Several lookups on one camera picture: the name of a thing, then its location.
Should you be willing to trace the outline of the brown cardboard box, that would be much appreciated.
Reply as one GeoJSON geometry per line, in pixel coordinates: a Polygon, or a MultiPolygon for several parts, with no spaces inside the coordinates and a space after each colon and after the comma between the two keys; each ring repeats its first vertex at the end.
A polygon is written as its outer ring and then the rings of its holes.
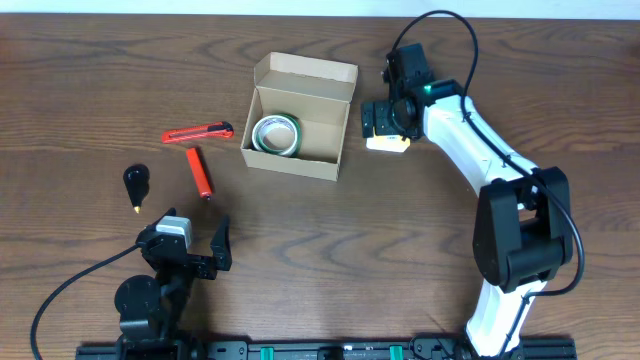
{"type": "Polygon", "coordinates": [[[241,140],[250,168],[335,181],[358,67],[271,52],[254,67],[241,140]]]}

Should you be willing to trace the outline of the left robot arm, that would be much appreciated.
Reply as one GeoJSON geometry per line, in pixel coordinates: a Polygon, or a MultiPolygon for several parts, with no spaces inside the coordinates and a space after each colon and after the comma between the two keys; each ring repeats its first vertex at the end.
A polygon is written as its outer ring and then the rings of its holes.
{"type": "Polygon", "coordinates": [[[210,256],[191,254],[191,221],[171,208],[146,226],[135,245],[154,270],[154,276],[136,275],[116,291],[114,305],[122,332],[118,359],[205,359],[207,348],[179,322],[196,279],[214,280],[232,265],[230,218],[225,215],[214,234],[210,256]]]}

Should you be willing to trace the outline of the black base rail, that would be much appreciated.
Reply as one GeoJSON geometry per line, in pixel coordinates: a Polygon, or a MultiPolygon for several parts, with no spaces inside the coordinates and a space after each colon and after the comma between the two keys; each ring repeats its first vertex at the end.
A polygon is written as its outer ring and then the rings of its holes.
{"type": "MultiPolygon", "coordinates": [[[[402,342],[246,343],[219,341],[208,345],[209,360],[434,360],[474,359],[453,338],[414,338],[402,342]]],[[[502,355],[514,360],[576,360],[575,342],[568,338],[526,338],[502,355]]]]}

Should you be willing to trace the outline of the yellow white sticky note pad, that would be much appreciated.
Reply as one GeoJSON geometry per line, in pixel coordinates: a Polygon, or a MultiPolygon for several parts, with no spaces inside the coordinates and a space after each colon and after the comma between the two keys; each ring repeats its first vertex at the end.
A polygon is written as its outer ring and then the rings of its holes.
{"type": "Polygon", "coordinates": [[[382,133],[377,133],[374,128],[365,129],[363,137],[366,139],[366,147],[369,150],[403,153],[411,144],[409,138],[403,137],[392,128],[386,129],[382,133]]]}

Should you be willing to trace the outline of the red marker pen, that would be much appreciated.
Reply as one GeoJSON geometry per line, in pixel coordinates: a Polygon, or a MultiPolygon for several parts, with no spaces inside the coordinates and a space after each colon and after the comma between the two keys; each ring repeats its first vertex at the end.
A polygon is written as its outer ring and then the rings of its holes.
{"type": "Polygon", "coordinates": [[[196,184],[199,196],[203,199],[210,200],[213,195],[213,190],[209,183],[209,179],[198,149],[189,148],[186,151],[186,156],[194,177],[194,182],[196,184]]]}

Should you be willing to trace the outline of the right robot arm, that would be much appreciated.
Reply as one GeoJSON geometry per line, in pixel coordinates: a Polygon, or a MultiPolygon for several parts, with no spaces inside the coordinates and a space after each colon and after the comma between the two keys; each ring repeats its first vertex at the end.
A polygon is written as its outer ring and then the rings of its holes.
{"type": "Polygon", "coordinates": [[[426,138],[456,165],[477,197],[473,255],[483,277],[464,333],[415,339],[419,359],[574,359],[566,337],[520,337],[533,301],[571,260],[568,180],[541,169],[493,131],[453,79],[437,80],[421,45],[396,48],[382,76],[386,100],[361,106],[370,149],[402,152],[426,138]]]}

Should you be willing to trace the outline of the black bulb-shaped glue pen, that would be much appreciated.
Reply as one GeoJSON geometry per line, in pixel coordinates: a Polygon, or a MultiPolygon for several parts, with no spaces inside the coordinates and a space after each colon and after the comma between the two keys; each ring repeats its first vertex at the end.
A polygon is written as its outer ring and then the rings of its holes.
{"type": "Polygon", "coordinates": [[[149,193],[150,172],[144,164],[134,164],[123,174],[123,181],[134,211],[139,214],[142,202],[149,193]]]}

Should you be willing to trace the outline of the red utility knife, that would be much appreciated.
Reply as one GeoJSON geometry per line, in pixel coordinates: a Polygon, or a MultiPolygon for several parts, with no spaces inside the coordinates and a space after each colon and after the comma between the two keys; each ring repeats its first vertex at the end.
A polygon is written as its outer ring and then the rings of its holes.
{"type": "Polygon", "coordinates": [[[187,128],[165,131],[161,136],[164,144],[174,144],[203,138],[231,138],[234,135],[233,126],[225,121],[198,125],[187,128]]]}

